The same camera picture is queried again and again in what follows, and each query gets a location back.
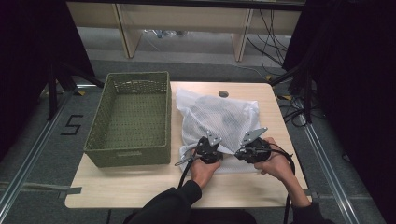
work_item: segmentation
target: plastic basket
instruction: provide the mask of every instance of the plastic basket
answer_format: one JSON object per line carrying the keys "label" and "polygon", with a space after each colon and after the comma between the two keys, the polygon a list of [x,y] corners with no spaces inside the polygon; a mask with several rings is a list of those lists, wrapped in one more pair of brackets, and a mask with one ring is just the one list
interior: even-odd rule
{"label": "plastic basket", "polygon": [[167,72],[108,74],[84,152],[98,167],[170,162]]}

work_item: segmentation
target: floor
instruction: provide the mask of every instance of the floor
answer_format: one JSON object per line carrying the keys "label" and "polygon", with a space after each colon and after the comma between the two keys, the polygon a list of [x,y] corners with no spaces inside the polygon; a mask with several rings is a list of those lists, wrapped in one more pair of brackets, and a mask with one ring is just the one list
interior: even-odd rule
{"label": "floor", "polygon": [[[107,71],[144,69],[142,66],[147,64],[154,64],[152,66],[155,67],[163,66],[163,63],[176,64],[177,69],[185,69],[183,71],[190,68],[202,68],[205,71],[212,66],[211,64],[215,64],[223,71],[230,68],[230,73],[236,71],[239,76],[245,73],[247,76],[256,76],[258,81],[284,73],[277,63],[262,57],[262,54],[249,43],[246,45],[243,61],[237,63],[233,57],[231,37],[228,34],[188,32],[184,36],[170,35],[158,38],[153,31],[146,31],[142,35],[135,56],[126,59],[117,30],[78,28],[78,31],[92,60],[92,67],[98,73],[103,73],[100,78],[104,78]],[[249,39],[254,45],[263,48],[264,43],[256,35],[250,35]],[[289,36],[278,36],[278,39],[285,46],[290,41]],[[267,49],[270,55],[278,59],[273,48]],[[131,68],[129,63],[134,63],[134,67]],[[289,80],[286,80],[285,83],[276,86],[275,93],[287,95],[288,84]],[[26,174],[25,185],[13,200],[12,206],[7,209],[6,218],[0,219],[0,223],[121,223],[131,212],[130,209],[87,210],[64,207],[63,193],[73,179],[70,174],[76,171],[81,156],[81,152],[74,148],[81,147],[84,143],[94,116],[94,110],[88,111],[78,105],[91,105],[94,108],[100,93],[99,90],[91,90],[85,98],[60,95],[60,98],[69,99],[66,104],[68,106],[64,108],[63,115],[57,123],[48,127],[48,96],[43,92],[35,113],[21,134],[20,141],[0,163],[1,195],[5,194],[8,184],[18,174],[29,151],[35,147],[37,139],[45,139],[44,149],[34,168]],[[284,115],[294,110],[290,105],[300,106],[297,98],[292,102],[278,102]],[[68,132],[64,124],[70,115],[80,114],[84,114],[80,135],[74,139],[63,136],[60,142],[59,135]],[[353,165],[342,157],[343,149],[323,113],[319,110],[315,111],[314,115],[312,126],[297,127],[298,125],[288,122],[287,127],[303,166],[306,181],[315,195],[313,200],[320,202],[323,216],[331,218],[336,223],[385,223]],[[304,118],[298,117],[294,122],[304,122]],[[40,136],[43,129],[50,129],[52,136]],[[258,223],[279,223],[283,217],[283,208],[258,208],[248,211],[255,216]]]}

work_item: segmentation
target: person's right hand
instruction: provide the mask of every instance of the person's right hand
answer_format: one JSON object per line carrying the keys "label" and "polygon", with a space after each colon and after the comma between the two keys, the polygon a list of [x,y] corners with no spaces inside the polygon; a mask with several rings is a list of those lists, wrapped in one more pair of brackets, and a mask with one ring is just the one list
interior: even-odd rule
{"label": "person's right hand", "polygon": [[[270,144],[276,144],[274,138],[272,137],[264,138],[264,140]],[[274,145],[270,145],[270,147],[271,149],[281,150]],[[254,163],[254,168],[262,170],[262,175],[269,174],[282,182],[294,177],[288,160],[283,155],[276,152],[271,152],[271,156],[267,161]]]}

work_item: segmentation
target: mesh laundry bag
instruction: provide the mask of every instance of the mesh laundry bag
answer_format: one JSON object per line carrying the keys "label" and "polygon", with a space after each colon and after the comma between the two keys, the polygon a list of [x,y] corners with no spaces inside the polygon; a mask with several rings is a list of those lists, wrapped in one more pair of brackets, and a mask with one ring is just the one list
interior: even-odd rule
{"label": "mesh laundry bag", "polygon": [[[222,139],[218,151],[223,153],[224,159],[216,173],[257,172],[252,164],[233,155],[241,147],[245,133],[260,128],[257,101],[225,99],[178,89],[177,109],[184,117],[183,146],[179,150],[181,160],[185,159],[186,151],[196,147],[199,139],[210,131]],[[182,170],[185,166],[186,163],[180,165]]]}

